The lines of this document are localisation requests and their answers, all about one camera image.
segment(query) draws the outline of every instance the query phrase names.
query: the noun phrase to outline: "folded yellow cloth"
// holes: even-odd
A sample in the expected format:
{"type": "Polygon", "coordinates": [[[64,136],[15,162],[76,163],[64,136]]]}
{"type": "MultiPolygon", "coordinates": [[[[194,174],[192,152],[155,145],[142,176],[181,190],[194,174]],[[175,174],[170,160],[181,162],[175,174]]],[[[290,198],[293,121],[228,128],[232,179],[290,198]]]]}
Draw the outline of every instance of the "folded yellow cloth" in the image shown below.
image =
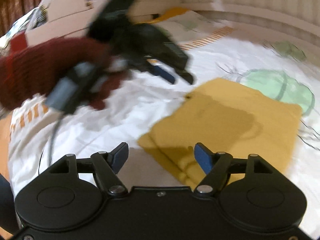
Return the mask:
{"type": "MultiPolygon", "coordinates": [[[[193,155],[198,142],[212,152],[228,152],[234,158],[258,154],[284,172],[301,113],[298,105],[275,101],[257,90],[219,78],[189,93],[174,114],[155,124],[138,143],[191,188],[205,176],[193,155]]],[[[232,180],[239,178],[239,174],[232,176],[232,180]]]]}

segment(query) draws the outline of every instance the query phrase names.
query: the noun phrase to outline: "white bed sheet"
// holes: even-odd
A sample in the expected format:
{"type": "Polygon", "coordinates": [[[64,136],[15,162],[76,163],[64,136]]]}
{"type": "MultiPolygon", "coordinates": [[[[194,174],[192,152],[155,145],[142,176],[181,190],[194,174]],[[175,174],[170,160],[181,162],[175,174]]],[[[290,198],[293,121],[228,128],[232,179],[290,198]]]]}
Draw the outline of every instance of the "white bed sheet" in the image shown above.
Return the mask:
{"type": "MultiPolygon", "coordinates": [[[[128,188],[135,185],[179,186],[180,183],[145,153],[136,140],[155,122],[177,109],[183,101],[183,95],[194,87],[217,77],[233,79],[234,76],[226,72],[229,68],[238,73],[249,69],[279,69],[285,70],[313,91],[319,91],[318,95],[315,94],[316,102],[320,99],[320,82],[311,74],[319,72],[315,67],[279,57],[259,42],[247,33],[235,31],[205,47],[188,51],[192,58],[190,71],[197,78],[193,86],[188,86],[183,80],[172,86],[149,74],[136,73],[133,80],[124,82],[108,99],[108,109],[97,112],[84,107],[75,116],[63,120],[52,161],[69,153],[76,154],[77,158],[89,157],[97,151],[111,151],[119,143],[127,142],[130,147],[129,159],[118,176],[128,188]]],[[[34,98],[25,103],[15,111],[14,119],[41,100],[34,98]]],[[[47,168],[47,142],[56,118],[57,113],[49,110],[43,118],[26,124],[26,129],[12,135],[9,173],[14,196],[37,176],[42,150],[44,154],[40,172],[47,168]]],[[[313,126],[320,125],[317,115],[310,117],[309,121],[313,126]]],[[[292,164],[286,175],[305,193],[308,200],[300,228],[316,239],[320,235],[320,152],[297,137],[292,164]]],[[[94,183],[92,176],[87,174],[81,174],[80,178],[94,183]]]]}

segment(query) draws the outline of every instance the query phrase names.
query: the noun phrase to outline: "red knit sweater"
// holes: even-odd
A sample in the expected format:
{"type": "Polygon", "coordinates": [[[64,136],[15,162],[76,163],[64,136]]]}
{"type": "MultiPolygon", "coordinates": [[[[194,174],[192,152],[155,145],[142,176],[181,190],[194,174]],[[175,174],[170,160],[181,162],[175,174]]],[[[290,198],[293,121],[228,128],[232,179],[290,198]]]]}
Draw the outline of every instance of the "red knit sweater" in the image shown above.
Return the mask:
{"type": "MultiPolygon", "coordinates": [[[[0,58],[0,103],[13,110],[37,93],[47,95],[69,68],[95,63],[105,46],[89,38],[57,38],[0,58]]],[[[106,55],[106,67],[109,62],[106,55]]]]}

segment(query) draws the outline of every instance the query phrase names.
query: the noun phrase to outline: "silver screw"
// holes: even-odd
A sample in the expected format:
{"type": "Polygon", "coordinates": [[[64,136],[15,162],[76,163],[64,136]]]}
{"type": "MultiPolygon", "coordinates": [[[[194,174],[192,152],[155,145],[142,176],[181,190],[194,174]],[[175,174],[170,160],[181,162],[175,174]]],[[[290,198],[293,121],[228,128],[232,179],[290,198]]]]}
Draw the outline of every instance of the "silver screw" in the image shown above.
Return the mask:
{"type": "Polygon", "coordinates": [[[112,186],[109,191],[112,193],[112,194],[121,194],[125,191],[125,188],[121,185],[114,185],[112,186]]]}
{"type": "Polygon", "coordinates": [[[33,237],[32,237],[32,236],[27,235],[27,236],[24,236],[23,240],[33,240],[33,237]]]}
{"type": "Polygon", "coordinates": [[[209,185],[200,185],[199,187],[197,187],[197,191],[199,193],[210,193],[213,191],[213,188],[209,185]]]}
{"type": "Polygon", "coordinates": [[[158,197],[163,197],[163,196],[165,196],[166,195],[166,192],[164,192],[164,191],[159,191],[158,193],[157,193],[157,196],[158,197]]]}

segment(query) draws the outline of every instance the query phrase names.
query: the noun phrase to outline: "wooden floor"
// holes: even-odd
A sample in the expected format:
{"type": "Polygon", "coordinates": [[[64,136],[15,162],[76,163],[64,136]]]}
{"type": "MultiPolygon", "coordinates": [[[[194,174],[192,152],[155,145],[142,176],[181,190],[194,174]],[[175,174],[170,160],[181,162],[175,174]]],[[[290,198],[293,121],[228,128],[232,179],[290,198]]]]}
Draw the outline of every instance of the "wooden floor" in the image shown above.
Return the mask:
{"type": "MultiPolygon", "coordinates": [[[[0,173],[8,180],[8,145],[9,145],[9,136],[10,136],[10,123],[11,116],[8,116],[4,120],[0,120],[0,173]]],[[[9,233],[0,228],[0,235],[4,239],[11,237],[9,233]]]]}

